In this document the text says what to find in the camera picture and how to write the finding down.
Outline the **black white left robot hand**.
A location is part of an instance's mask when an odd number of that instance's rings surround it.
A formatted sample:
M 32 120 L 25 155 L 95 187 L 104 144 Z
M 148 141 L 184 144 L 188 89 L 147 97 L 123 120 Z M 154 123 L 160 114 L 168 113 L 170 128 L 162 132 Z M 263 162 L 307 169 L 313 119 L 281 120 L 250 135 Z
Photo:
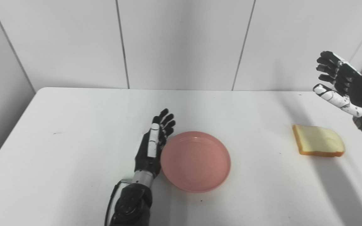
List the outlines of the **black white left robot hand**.
M 161 154 L 168 137 L 174 132 L 174 114 L 163 109 L 153 117 L 149 130 L 143 135 L 138 152 L 135 156 L 134 171 L 148 171 L 154 178 L 161 170 Z

